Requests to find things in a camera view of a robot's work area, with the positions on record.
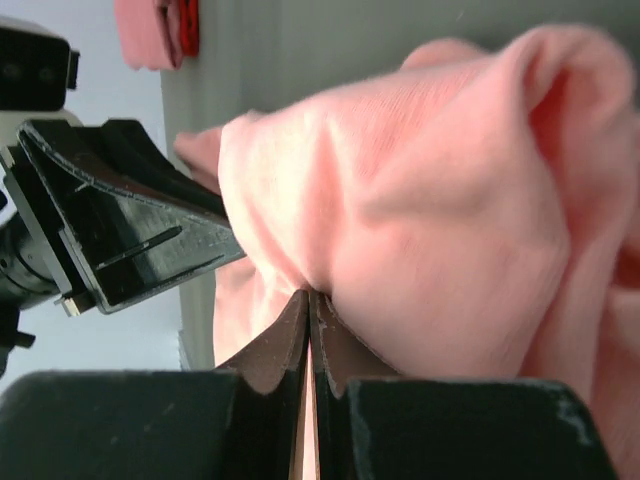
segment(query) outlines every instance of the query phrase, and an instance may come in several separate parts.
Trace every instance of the pink towel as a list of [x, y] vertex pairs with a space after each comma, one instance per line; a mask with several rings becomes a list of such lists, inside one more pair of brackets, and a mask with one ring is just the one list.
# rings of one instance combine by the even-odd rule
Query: pink towel
[[176, 0], [115, 0], [122, 55], [135, 70], [174, 70], [182, 64]]
[[567, 383], [640, 478], [634, 88], [610, 38], [551, 26], [180, 135], [248, 254], [217, 274], [217, 362], [313, 287], [409, 375]]

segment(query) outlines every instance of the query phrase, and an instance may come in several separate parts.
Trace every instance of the gray table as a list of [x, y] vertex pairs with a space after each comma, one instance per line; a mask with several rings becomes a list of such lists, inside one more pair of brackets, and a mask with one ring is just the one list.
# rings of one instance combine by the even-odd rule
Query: gray table
[[[605, 28], [640, 58], [637, 0], [200, 0], [200, 57], [162, 74], [168, 144], [178, 131], [392, 69], [430, 39], [495, 48], [566, 21]], [[197, 369], [213, 365], [214, 288], [213, 274], [181, 287], [183, 341]]]

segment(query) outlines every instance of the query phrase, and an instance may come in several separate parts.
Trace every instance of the folded cloth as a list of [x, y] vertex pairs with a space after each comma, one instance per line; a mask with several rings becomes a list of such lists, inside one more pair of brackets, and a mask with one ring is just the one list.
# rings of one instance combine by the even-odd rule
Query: folded cloth
[[314, 288], [407, 374], [565, 382], [640, 478], [634, 88], [605, 34], [548, 26], [179, 135], [247, 253], [217, 272], [217, 362]]
[[177, 0], [115, 0], [122, 56], [135, 70], [175, 70], [182, 65]]

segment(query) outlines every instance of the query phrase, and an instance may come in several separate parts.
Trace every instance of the robotic arm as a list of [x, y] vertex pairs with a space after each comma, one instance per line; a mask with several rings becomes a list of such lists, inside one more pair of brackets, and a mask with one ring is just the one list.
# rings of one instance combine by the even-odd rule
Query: robotic arm
[[64, 110], [78, 61], [64, 39], [0, 17], [0, 164], [17, 209], [0, 227], [0, 375], [35, 340], [22, 310], [57, 297], [68, 315], [109, 314], [243, 255], [222, 199], [139, 122], [86, 127]]

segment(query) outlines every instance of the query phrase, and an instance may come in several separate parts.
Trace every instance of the white wall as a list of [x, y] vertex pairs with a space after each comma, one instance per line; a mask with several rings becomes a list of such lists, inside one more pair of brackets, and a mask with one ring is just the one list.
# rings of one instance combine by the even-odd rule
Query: white wall
[[[78, 89], [66, 103], [80, 120], [136, 118], [166, 151], [160, 75], [122, 61], [112, 0], [0, 0], [0, 15], [35, 21], [80, 51]], [[48, 302], [25, 312], [20, 325], [36, 344], [14, 350], [0, 390], [34, 370], [180, 368], [178, 289], [109, 316], [94, 309], [70, 319]]]

